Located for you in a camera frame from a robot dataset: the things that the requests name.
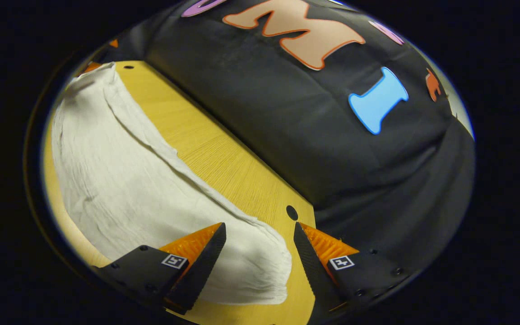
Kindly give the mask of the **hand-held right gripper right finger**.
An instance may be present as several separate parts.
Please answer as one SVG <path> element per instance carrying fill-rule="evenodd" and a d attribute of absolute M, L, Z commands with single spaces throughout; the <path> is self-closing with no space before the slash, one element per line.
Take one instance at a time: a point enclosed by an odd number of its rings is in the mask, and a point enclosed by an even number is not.
<path fill-rule="evenodd" d="M 328 313 L 360 311 L 406 280 L 406 268 L 296 222 L 294 244 L 316 304 Z"/>

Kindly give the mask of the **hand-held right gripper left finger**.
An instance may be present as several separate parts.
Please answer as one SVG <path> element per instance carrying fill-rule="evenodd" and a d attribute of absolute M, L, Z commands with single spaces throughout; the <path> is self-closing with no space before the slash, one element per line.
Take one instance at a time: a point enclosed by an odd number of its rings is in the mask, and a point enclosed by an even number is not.
<path fill-rule="evenodd" d="M 226 238 L 226 225 L 217 223 L 161 248 L 140 245 L 93 271 L 144 306 L 185 315 L 208 282 Z"/>

